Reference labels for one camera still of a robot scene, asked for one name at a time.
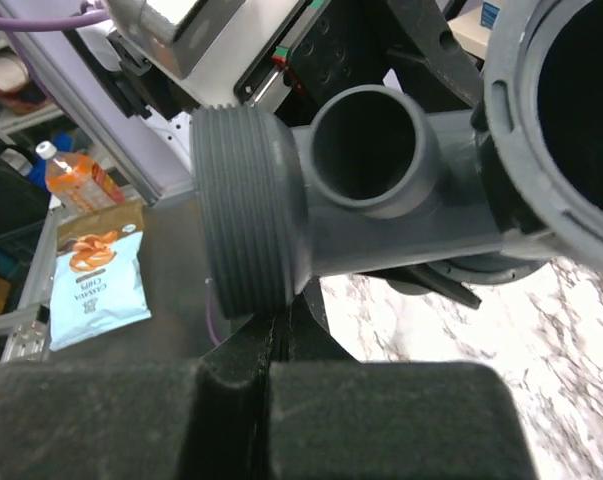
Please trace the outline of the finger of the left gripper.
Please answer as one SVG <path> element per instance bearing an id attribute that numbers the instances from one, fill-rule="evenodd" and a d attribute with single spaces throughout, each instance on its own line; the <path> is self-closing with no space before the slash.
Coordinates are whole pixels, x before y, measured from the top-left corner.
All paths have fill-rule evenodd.
<path id="1" fill-rule="evenodd" d="M 387 57 L 402 90 L 425 110 L 465 110 L 482 80 L 434 1 L 386 1 L 393 22 Z"/>
<path id="2" fill-rule="evenodd" d="M 399 267 L 380 271 L 380 278 L 404 295 L 419 296 L 435 293 L 471 309 L 478 309 L 482 300 L 461 283 L 451 280 L 430 267 Z"/>

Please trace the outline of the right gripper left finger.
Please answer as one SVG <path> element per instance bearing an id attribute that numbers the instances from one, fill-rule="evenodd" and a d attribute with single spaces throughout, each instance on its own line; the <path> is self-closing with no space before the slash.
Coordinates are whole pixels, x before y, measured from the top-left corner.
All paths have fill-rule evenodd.
<path id="1" fill-rule="evenodd" d="M 0 479 L 261 479 L 274 320 L 200 358 L 0 364 Z"/>

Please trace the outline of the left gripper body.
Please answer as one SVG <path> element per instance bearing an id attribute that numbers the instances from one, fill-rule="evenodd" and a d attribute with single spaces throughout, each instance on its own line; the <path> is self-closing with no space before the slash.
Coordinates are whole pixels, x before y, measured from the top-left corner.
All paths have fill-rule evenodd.
<path id="1" fill-rule="evenodd" d="M 298 1 L 234 85 L 245 103 L 270 75 L 317 107 L 338 93 L 382 84 L 389 70 L 358 1 Z"/>

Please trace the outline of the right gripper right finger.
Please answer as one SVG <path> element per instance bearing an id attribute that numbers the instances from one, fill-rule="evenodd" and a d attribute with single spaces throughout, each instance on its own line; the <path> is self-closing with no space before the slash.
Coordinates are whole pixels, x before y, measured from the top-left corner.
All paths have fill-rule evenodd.
<path id="1" fill-rule="evenodd" d="M 272 479 L 533 479 L 512 395 L 468 361 L 361 363 L 296 298 L 269 310 Z"/>

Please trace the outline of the grey tee pipe fitting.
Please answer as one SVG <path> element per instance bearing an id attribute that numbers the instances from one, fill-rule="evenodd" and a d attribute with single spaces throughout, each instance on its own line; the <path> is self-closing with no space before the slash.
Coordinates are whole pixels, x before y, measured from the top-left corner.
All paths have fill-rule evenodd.
<path id="1" fill-rule="evenodd" d="M 469 111 L 428 114 L 367 85 L 291 128 L 258 107 L 200 109 L 191 158 L 223 313 L 290 305 L 309 279 L 491 253 L 503 236 Z"/>

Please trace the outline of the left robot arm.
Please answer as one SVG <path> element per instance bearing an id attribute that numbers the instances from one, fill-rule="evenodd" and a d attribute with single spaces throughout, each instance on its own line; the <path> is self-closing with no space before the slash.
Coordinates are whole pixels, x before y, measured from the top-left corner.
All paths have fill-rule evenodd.
<path id="1" fill-rule="evenodd" d="M 494 232 L 470 115 L 479 73 L 433 1 L 110 1 L 81 50 L 126 117 L 190 116 L 230 317 L 362 274 L 477 308 L 451 262 Z"/>

